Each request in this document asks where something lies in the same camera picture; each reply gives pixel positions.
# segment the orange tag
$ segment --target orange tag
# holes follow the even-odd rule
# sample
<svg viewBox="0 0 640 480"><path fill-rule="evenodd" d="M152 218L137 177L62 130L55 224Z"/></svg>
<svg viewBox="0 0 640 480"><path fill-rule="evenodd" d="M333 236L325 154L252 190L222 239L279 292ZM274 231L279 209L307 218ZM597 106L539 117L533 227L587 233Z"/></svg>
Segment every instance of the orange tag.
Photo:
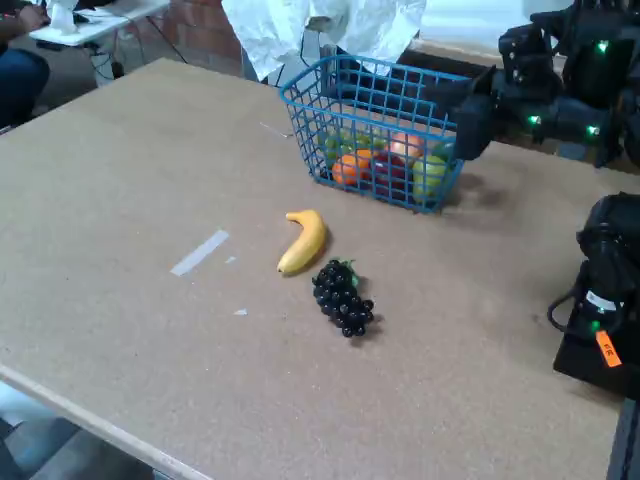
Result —
<svg viewBox="0 0 640 480"><path fill-rule="evenodd" d="M613 342L609 338L609 335L607 335L607 332L604 330L598 330L596 332L596 341L598 342L598 345L600 345L600 351L602 352L607 365L610 367L622 365L620 357L616 353L616 349L613 348Z"/></svg>

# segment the banana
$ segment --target banana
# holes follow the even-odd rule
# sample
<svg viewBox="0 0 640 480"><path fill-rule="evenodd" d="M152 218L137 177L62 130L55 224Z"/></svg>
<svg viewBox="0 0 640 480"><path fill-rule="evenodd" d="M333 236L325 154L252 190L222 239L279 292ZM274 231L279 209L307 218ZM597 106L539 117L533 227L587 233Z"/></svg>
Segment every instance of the banana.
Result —
<svg viewBox="0 0 640 480"><path fill-rule="evenodd" d="M302 270L324 247L327 228L315 210L287 213L287 220L302 225L302 233L278 263L278 271L290 275Z"/></svg>

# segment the apple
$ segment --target apple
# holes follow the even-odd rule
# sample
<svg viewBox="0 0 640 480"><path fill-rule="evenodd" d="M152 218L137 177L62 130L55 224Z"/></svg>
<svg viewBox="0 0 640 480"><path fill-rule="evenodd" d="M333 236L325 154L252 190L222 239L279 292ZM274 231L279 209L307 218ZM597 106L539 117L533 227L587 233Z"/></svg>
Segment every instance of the apple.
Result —
<svg viewBox="0 0 640 480"><path fill-rule="evenodd" d="M424 203L436 196L447 174L447 161L429 155L426 162L417 160L413 164L413 200Z"/></svg>
<svg viewBox="0 0 640 480"><path fill-rule="evenodd" d="M414 162L422 157L424 152L424 139L417 135L408 135L406 133L396 133L391 138L389 151L397 156L403 162L409 164L411 168Z"/></svg>
<svg viewBox="0 0 640 480"><path fill-rule="evenodd" d="M377 153L373 157L372 171L375 194L389 198L391 185L392 198L406 199L405 192L409 191L411 171L405 167L401 158L389 152Z"/></svg>

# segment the person's hand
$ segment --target person's hand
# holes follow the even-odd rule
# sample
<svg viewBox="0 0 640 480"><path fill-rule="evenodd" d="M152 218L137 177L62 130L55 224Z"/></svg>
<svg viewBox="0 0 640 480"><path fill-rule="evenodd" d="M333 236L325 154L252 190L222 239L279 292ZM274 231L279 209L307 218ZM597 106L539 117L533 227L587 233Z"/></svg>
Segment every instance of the person's hand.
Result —
<svg viewBox="0 0 640 480"><path fill-rule="evenodd" d="M24 33L33 32L49 21L46 11L36 5L27 5L18 13L18 21Z"/></svg>

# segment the bunch of grapes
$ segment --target bunch of grapes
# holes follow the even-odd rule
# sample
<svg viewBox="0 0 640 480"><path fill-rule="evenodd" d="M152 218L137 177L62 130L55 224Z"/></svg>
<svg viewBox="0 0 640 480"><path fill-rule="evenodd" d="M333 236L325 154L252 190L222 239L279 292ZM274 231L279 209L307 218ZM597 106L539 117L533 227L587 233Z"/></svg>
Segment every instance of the bunch of grapes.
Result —
<svg viewBox="0 0 640 480"><path fill-rule="evenodd" d="M365 333L365 325L373 320L373 302L362 300L355 288L357 281L350 262L331 260L313 278L313 296L322 313L342 329L345 337Z"/></svg>

